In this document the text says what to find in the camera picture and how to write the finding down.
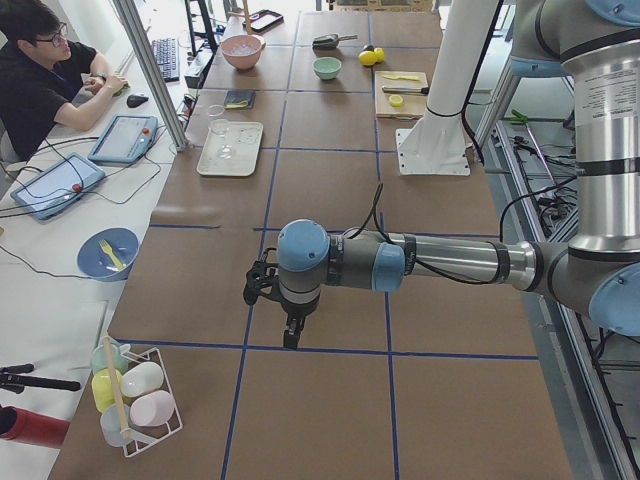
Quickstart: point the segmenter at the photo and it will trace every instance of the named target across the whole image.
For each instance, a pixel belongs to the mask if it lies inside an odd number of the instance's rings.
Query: yellow utensil
[[[419,82],[420,81],[420,77],[418,77],[417,75],[390,75],[390,74],[383,74],[382,76],[384,78],[388,78],[389,80],[413,80],[414,82]]]
[[[124,269],[124,264],[120,261],[116,254],[113,253],[113,248],[104,238],[101,239],[98,244],[100,245],[100,249],[111,259],[113,262],[113,266],[116,267],[116,270],[120,271]]]
[[[241,102],[238,103],[227,103],[224,108],[226,108],[227,110],[233,110],[234,108],[244,108],[247,105],[249,105],[249,101],[248,100],[242,100]]]

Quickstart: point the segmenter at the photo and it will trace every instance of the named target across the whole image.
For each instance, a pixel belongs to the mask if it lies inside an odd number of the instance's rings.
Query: blue plate
[[[111,245],[113,253],[124,265],[122,270],[118,271],[109,256],[100,248],[100,240],[103,239]],[[84,242],[78,252],[78,267],[85,275],[103,282],[124,280],[129,276],[139,248],[138,237],[131,230],[109,228]]]

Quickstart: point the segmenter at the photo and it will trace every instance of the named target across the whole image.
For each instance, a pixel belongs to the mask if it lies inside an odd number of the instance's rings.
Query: wooden stick
[[[109,380],[111,381],[111,393],[116,401],[116,410],[118,411],[118,421],[120,422],[120,432],[125,440],[131,437],[129,423],[127,422],[127,412],[124,411],[124,402],[122,401],[122,393],[120,392],[120,384],[118,383],[118,375],[116,374],[115,363],[113,362],[113,352],[111,351],[111,341],[108,336],[102,338],[102,348],[107,359],[107,368],[109,369]]]
[[[244,9],[244,24],[247,28],[247,35],[253,35],[253,28],[251,28],[251,14],[249,13],[249,5],[247,0],[242,0],[242,8]]]

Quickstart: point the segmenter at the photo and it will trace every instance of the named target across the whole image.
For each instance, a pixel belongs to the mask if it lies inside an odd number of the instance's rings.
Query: black tray
[[[249,18],[251,19],[251,28],[256,33],[262,33],[284,21],[284,17],[273,10],[260,10],[252,13]],[[246,22],[242,22],[242,25],[247,28]]]

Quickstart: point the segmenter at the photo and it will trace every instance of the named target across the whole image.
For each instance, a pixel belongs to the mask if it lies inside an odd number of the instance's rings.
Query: yellow lemon
[[[384,62],[384,50],[380,47],[376,47],[373,50],[373,54],[376,56],[376,62]]]
[[[378,61],[376,54],[371,50],[365,50],[364,52],[360,52],[360,55],[358,55],[358,60],[360,60],[360,63],[363,64],[365,67],[371,67],[372,65],[375,65],[376,62]]]

